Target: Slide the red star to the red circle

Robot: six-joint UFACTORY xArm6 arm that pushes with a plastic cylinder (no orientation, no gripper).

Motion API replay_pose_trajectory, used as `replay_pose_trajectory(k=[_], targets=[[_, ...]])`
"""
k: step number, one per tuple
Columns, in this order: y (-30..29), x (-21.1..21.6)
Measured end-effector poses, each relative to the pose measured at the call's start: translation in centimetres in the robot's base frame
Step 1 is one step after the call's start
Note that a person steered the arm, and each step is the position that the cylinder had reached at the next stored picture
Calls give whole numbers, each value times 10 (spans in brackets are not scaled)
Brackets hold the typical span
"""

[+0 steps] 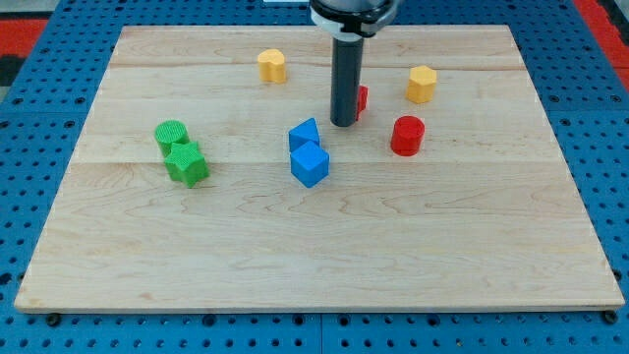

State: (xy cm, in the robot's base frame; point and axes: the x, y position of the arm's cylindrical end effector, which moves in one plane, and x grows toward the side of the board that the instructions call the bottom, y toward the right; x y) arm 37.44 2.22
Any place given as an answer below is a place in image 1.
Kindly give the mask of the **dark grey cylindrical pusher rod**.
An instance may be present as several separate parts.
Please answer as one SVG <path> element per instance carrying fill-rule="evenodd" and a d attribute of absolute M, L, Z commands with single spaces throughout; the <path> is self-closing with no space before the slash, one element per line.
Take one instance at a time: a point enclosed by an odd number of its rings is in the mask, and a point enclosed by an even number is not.
<path fill-rule="evenodd" d="M 333 40 L 330 121 L 337 127 L 356 122 L 364 41 Z"/>

